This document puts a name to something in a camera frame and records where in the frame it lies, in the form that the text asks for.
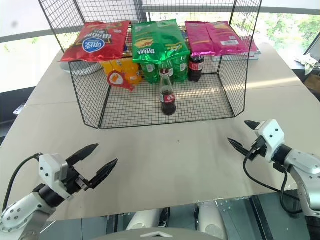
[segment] wire mesh basket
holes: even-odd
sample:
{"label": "wire mesh basket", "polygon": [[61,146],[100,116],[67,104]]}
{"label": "wire mesh basket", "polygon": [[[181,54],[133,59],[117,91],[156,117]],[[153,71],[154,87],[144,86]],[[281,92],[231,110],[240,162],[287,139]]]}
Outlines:
{"label": "wire mesh basket", "polygon": [[[240,38],[252,39],[261,0],[39,0],[46,19],[64,52],[74,43],[84,23],[101,21],[131,23],[176,19],[227,21]],[[131,29],[126,45],[132,47]],[[126,128],[233,118],[245,110],[249,53],[206,56],[199,82],[175,83],[176,112],[162,113],[159,86],[146,81],[133,92],[112,87],[99,63],[85,70],[70,62],[70,73],[85,125]]]}

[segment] beige table surface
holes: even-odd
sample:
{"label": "beige table surface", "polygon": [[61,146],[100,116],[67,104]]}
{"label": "beige table surface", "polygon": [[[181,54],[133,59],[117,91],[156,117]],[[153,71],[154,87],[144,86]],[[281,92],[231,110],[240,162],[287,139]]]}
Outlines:
{"label": "beige table surface", "polygon": [[[100,146],[76,169],[90,179],[105,163],[118,158],[116,167],[95,190],[79,192],[64,202],[52,220],[269,192],[247,178],[242,170],[244,157],[227,137],[248,148],[256,136],[243,121],[277,119],[287,145],[320,155],[320,103],[269,45],[260,49],[261,59],[250,62],[246,108],[238,117],[120,129],[85,126],[68,74],[52,64],[0,147],[0,203],[14,169],[26,157],[42,152],[67,158],[93,143]],[[59,85],[60,91],[53,93]],[[260,181],[280,188],[283,175],[262,158],[248,163],[248,170]],[[39,183],[38,164],[31,161],[19,172],[9,204]],[[287,189],[294,188],[289,178]]]}

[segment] plastic bottle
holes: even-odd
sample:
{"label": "plastic bottle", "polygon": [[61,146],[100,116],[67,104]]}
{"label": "plastic bottle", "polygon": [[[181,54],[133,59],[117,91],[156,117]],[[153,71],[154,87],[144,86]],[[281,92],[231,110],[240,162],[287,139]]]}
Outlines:
{"label": "plastic bottle", "polygon": [[189,81],[198,82],[204,68],[205,58],[203,56],[190,56],[189,59]]}
{"label": "plastic bottle", "polygon": [[183,83],[188,78],[188,59],[189,56],[180,56],[172,60],[173,79],[175,82]]}
{"label": "plastic bottle", "polygon": [[170,81],[170,73],[167,68],[160,70],[160,102],[162,112],[171,116],[176,112],[176,96]]}
{"label": "plastic bottle", "polygon": [[144,74],[144,78],[148,81],[148,83],[154,84],[160,81],[158,68],[155,64],[141,64],[141,68]]}
{"label": "plastic bottle", "polygon": [[171,60],[166,60],[166,61],[163,61],[159,64],[158,66],[158,69],[159,69],[159,73],[162,69],[168,69],[169,71],[169,77],[170,77],[170,81],[171,81],[171,84],[173,85],[175,82],[174,82],[174,78],[173,78],[173,75],[174,75],[174,65],[172,63]]}

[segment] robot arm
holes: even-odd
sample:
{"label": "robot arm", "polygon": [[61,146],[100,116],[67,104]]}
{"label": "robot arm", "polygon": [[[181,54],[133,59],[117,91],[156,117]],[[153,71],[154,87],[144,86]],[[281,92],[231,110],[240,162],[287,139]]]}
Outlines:
{"label": "robot arm", "polygon": [[117,159],[107,163],[90,181],[73,166],[88,157],[98,146],[84,147],[68,159],[59,154],[39,157],[39,175],[47,184],[40,184],[28,196],[9,206],[0,218],[1,240],[34,240],[47,219],[65,200],[71,200],[80,190],[95,189],[114,169]]}
{"label": "robot arm", "polygon": [[[320,239],[320,157],[286,146],[285,134],[274,119],[262,123],[245,123],[258,136],[256,142],[259,141],[258,149],[247,156],[248,159],[254,160],[257,155],[261,155],[291,174],[298,186],[298,197],[310,237],[312,240]],[[229,142],[243,155],[249,154],[239,142],[230,138]]]}

